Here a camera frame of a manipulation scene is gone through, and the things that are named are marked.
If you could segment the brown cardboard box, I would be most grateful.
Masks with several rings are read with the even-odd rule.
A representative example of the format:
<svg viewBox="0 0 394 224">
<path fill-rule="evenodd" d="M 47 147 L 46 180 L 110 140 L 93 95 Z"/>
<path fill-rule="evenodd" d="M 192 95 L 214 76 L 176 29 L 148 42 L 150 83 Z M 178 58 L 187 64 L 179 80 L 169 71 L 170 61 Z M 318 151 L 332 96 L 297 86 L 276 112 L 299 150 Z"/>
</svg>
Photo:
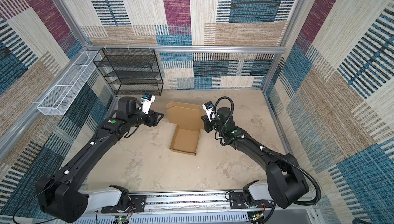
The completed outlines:
<svg viewBox="0 0 394 224">
<path fill-rule="evenodd" d="M 170 102 L 166 106 L 168 121 L 176 124 L 169 149 L 173 152 L 195 156 L 200 132 L 203 129 L 203 109 L 199 105 Z"/>
</svg>

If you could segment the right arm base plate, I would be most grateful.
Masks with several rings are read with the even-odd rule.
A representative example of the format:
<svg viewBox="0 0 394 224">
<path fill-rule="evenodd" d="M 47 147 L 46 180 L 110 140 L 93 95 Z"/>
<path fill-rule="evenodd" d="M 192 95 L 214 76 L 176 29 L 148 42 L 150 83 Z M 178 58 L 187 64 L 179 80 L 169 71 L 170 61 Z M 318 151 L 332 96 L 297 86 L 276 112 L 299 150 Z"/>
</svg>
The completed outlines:
<svg viewBox="0 0 394 224">
<path fill-rule="evenodd" d="M 229 201 L 230 208 L 233 209 L 270 209 L 273 207 L 271 200 L 254 200 L 248 203 L 244 198 L 243 192 L 227 191 L 224 194 Z"/>
</svg>

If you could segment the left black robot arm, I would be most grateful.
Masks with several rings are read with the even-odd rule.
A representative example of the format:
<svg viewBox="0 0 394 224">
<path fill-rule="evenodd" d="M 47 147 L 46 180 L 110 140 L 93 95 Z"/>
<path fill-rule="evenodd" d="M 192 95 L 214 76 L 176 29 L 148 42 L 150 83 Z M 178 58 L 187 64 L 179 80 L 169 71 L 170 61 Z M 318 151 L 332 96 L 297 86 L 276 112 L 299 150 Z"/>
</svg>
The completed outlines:
<svg viewBox="0 0 394 224">
<path fill-rule="evenodd" d="M 122 97 L 118 108 L 98 126 L 89 142 L 51 178 L 42 177 L 36 183 L 40 210 L 52 217 L 73 223 L 91 210 L 109 208 L 126 212 L 131 208 L 129 191 L 111 185 L 106 189 L 87 193 L 80 191 L 91 170 L 122 137 L 130 137 L 131 128 L 141 125 L 155 127 L 164 116 L 150 106 L 155 96 L 144 93 L 139 101 L 135 97 Z"/>
</svg>

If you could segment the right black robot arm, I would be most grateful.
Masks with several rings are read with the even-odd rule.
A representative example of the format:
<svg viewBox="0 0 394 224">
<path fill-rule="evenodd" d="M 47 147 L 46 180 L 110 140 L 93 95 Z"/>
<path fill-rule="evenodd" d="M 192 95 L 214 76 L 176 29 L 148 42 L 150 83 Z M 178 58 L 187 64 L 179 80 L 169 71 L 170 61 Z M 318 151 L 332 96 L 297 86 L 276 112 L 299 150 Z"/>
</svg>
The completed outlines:
<svg viewBox="0 0 394 224">
<path fill-rule="evenodd" d="M 270 200 L 286 209 L 292 204 L 310 206 L 320 200 L 319 185 L 293 155 L 273 151 L 252 138 L 246 130 L 236 126 L 230 108 L 211 108 L 206 113 L 201 117 L 205 132 L 215 131 L 221 146 L 231 146 L 244 153 L 266 173 L 265 183 L 256 180 L 243 188 L 247 205 Z"/>
</svg>

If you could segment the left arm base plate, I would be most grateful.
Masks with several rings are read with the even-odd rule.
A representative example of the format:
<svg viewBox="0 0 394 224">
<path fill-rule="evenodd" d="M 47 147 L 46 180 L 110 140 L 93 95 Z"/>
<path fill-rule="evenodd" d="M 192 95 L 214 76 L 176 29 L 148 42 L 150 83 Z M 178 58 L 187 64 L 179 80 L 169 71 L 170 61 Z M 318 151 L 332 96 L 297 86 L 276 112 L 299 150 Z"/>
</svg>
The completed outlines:
<svg viewBox="0 0 394 224">
<path fill-rule="evenodd" d="M 126 206 L 109 206 L 101 209 L 102 214 L 127 214 L 127 213 L 142 213 L 146 206 L 146 195 L 129 195 L 129 200 Z"/>
</svg>

